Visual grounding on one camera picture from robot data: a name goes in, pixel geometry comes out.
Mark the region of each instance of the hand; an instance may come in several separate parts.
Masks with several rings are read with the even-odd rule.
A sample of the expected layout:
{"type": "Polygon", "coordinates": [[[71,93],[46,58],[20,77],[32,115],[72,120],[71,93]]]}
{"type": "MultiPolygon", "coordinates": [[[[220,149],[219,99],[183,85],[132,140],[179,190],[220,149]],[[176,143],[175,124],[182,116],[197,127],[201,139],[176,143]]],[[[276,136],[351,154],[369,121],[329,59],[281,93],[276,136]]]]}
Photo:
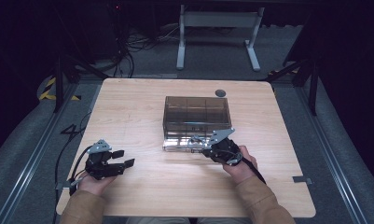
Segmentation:
{"type": "MultiPolygon", "coordinates": [[[[256,158],[251,156],[248,153],[247,147],[245,146],[239,146],[239,149],[242,153],[242,155],[249,161],[251,161],[254,166],[257,168],[257,163],[256,163],[256,158]]],[[[238,165],[236,166],[229,166],[226,164],[223,164],[224,170],[230,174],[233,178],[233,181],[236,184],[242,183],[244,180],[250,178],[251,176],[255,176],[254,172],[248,167],[247,164],[245,164],[243,161],[241,161],[238,165]]]]}
{"type": "Polygon", "coordinates": [[[109,176],[97,180],[86,172],[82,173],[81,177],[83,176],[85,177],[78,183],[78,189],[85,190],[98,196],[101,196],[105,188],[117,178],[116,176],[109,176]]]}

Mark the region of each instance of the wooden table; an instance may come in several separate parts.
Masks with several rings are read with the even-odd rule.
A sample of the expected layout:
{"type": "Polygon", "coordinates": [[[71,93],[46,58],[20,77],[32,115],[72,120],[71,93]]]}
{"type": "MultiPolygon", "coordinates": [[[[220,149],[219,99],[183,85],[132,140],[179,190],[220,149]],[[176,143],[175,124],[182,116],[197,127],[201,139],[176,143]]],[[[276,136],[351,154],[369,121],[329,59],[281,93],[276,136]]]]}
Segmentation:
{"type": "MultiPolygon", "coordinates": [[[[236,132],[229,136],[246,145],[279,204],[293,217],[313,217],[315,208],[270,84],[252,81],[180,79],[107,79],[98,95],[76,154],[103,138],[113,150],[135,158],[132,168],[106,190],[108,216],[246,217],[235,184],[222,169],[199,153],[166,152],[162,122],[166,96],[215,97],[224,90],[236,132]]],[[[81,162],[79,170],[84,169],[81,162]]],[[[62,213],[69,199],[62,192],[62,213]]]]}

